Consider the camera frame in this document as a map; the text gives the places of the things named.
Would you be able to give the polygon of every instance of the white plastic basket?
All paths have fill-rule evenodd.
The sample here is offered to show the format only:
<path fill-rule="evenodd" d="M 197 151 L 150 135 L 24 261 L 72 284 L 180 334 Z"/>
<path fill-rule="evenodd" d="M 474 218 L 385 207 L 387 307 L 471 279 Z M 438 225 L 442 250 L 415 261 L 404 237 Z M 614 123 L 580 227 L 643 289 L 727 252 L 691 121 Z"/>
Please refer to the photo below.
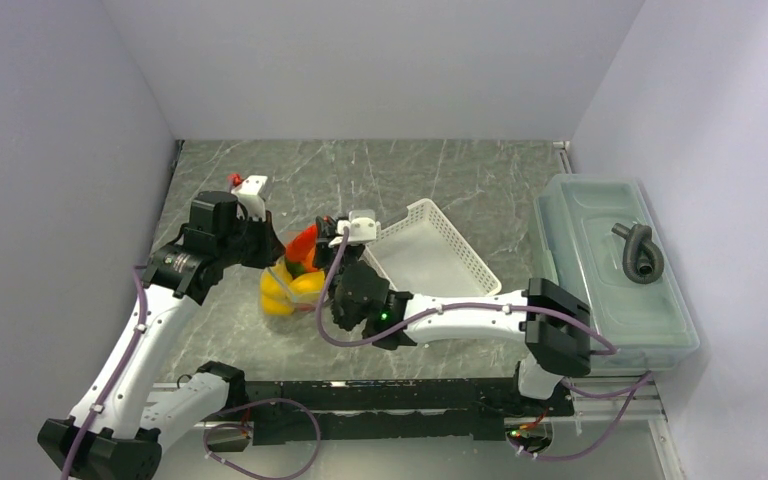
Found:
<path fill-rule="evenodd" d="M 439 297 L 483 297 L 502 283 L 430 199 L 408 205 L 407 218 L 383 229 L 363 258 L 394 290 Z"/>

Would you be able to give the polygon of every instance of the marble tabletop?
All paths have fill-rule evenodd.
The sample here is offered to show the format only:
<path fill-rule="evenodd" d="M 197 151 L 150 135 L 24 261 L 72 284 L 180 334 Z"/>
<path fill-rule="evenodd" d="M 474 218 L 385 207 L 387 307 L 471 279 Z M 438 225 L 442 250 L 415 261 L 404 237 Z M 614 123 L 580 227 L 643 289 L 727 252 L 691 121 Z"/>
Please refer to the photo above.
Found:
<path fill-rule="evenodd" d="M 202 190 L 220 190 L 228 174 L 269 175 L 268 208 L 281 233 L 317 215 L 372 208 L 391 217 L 431 198 L 502 282 L 523 288 L 531 276 L 525 239 L 532 201 L 560 173 L 546 141 L 358 140 L 187 141 L 157 225 L 153 248 L 171 240 Z M 510 376 L 524 345 L 440 341 L 389 352 L 338 348 L 318 337 L 313 315 L 269 317 L 258 306 L 260 272 L 225 272 L 182 332 L 159 382 L 175 381 L 217 360 L 249 380 L 345 380 Z M 349 335 L 327 319 L 328 330 Z"/>

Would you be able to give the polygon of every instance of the gray hose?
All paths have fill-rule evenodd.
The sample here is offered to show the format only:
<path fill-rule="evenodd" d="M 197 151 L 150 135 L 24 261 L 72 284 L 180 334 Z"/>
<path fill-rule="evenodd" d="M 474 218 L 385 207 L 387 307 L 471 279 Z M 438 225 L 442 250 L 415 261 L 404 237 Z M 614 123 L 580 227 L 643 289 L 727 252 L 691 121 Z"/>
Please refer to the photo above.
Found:
<path fill-rule="evenodd" d="M 629 280 L 646 285 L 661 278 L 664 254 L 652 242 L 652 227 L 635 223 L 629 229 L 617 223 L 611 231 L 625 239 L 622 264 L 623 273 Z"/>

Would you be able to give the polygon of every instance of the plastic storage container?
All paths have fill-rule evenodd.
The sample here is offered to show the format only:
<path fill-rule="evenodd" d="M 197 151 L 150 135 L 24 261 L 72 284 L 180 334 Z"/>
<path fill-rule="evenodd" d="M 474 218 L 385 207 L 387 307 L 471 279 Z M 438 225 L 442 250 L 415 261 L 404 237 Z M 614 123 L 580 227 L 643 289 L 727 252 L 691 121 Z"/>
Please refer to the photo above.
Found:
<path fill-rule="evenodd" d="M 364 260 L 395 290 L 440 297 L 487 296 L 502 283 L 430 199 L 381 230 Z"/>
<path fill-rule="evenodd" d="M 668 258 L 654 283 L 626 278 L 625 242 L 611 233 L 615 223 L 652 226 L 652 240 L 663 250 L 634 180 L 555 176 L 529 221 L 535 274 L 586 301 L 592 324 L 619 347 L 617 355 L 592 357 L 594 374 L 668 370 L 699 347 L 696 329 Z M 593 347 L 600 348 L 595 341 Z"/>

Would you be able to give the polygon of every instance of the white wall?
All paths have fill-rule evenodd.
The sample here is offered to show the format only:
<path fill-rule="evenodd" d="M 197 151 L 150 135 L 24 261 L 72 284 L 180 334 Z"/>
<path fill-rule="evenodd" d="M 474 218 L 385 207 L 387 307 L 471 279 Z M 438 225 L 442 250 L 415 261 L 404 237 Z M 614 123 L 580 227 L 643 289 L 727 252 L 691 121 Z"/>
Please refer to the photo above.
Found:
<path fill-rule="evenodd" d="M 648 0 L 572 143 L 642 180 L 702 333 L 658 378 L 690 478 L 768 478 L 768 0 Z"/>
<path fill-rule="evenodd" d="M 104 0 L 199 139 L 568 139 L 642 3 Z"/>
<path fill-rule="evenodd" d="M 133 306 L 173 137 L 97 0 L 0 0 L 0 478 L 55 478 L 36 444 Z"/>

